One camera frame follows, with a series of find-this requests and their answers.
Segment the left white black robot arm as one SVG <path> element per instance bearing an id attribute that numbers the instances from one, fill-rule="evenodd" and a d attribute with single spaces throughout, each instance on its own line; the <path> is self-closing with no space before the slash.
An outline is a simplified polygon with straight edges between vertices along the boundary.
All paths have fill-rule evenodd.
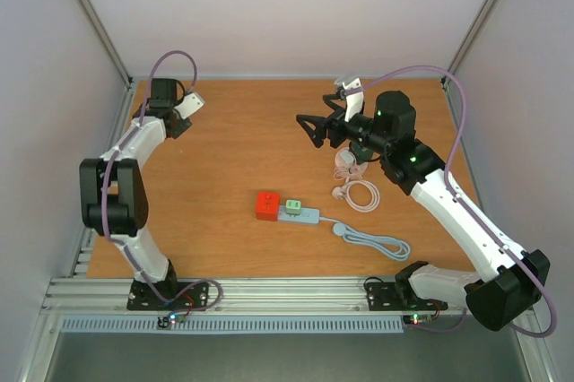
<path id="1" fill-rule="evenodd" d="M 180 298 L 180 283 L 147 226 L 142 167 L 160 144 L 191 127 L 189 117 L 204 102 L 176 79 L 153 79 L 149 88 L 149 98 L 118 141 L 100 157 L 81 162 L 81 212 L 86 228 L 112 243 L 133 270 L 128 307 L 140 300 L 172 308 Z"/>

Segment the green small plug charger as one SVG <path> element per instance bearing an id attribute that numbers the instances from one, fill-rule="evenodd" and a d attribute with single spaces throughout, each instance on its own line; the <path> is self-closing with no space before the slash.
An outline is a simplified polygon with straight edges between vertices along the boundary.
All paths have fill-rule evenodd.
<path id="1" fill-rule="evenodd" d="M 290 216 L 298 216 L 302 212 L 302 205 L 300 200 L 288 199 L 284 205 L 285 213 Z"/>

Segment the red cube plug adapter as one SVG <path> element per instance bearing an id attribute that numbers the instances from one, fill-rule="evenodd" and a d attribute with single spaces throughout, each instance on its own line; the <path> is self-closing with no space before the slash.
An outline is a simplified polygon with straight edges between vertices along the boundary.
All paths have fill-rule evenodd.
<path id="1" fill-rule="evenodd" d="M 277 221 L 280 208 L 280 194 L 260 191 L 257 193 L 255 215 L 260 221 Z"/>

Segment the light blue power strip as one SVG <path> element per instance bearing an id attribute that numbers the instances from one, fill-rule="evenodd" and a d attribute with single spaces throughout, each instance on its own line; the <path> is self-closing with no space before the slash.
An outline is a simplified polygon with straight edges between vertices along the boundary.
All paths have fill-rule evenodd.
<path id="1" fill-rule="evenodd" d="M 279 206 L 279 222 L 287 222 L 302 225 L 317 225 L 320 222 L 320 211 L 316 208 L 302 207 L 299 214 L 287 213 L 286 206 Z"/>

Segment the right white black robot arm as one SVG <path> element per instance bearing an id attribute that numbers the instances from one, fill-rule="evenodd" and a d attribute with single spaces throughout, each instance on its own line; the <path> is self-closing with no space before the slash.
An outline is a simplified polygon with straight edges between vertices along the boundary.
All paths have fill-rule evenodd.
<path id="1" fill-rule="evenodd" d="M 540 250 L 525 251 L 502 233 L 456 185 L 445 162 L 415 136 L 416 110 L 400 91 L 376 98 L 372 117 L 353 114 L 326 95 L 327 117 L 302 115 L 297 123 L 316 147 L 343 142 L 379 155 L 385 176 L 424 207 L 462 248 L 474 269 L 440 269 L 425 261 L 395 277 L 396 296 L 406 308 L 439 300 L 468 309 L 485 328 L 499 331 L 542 298 L 550 261 Z"/>

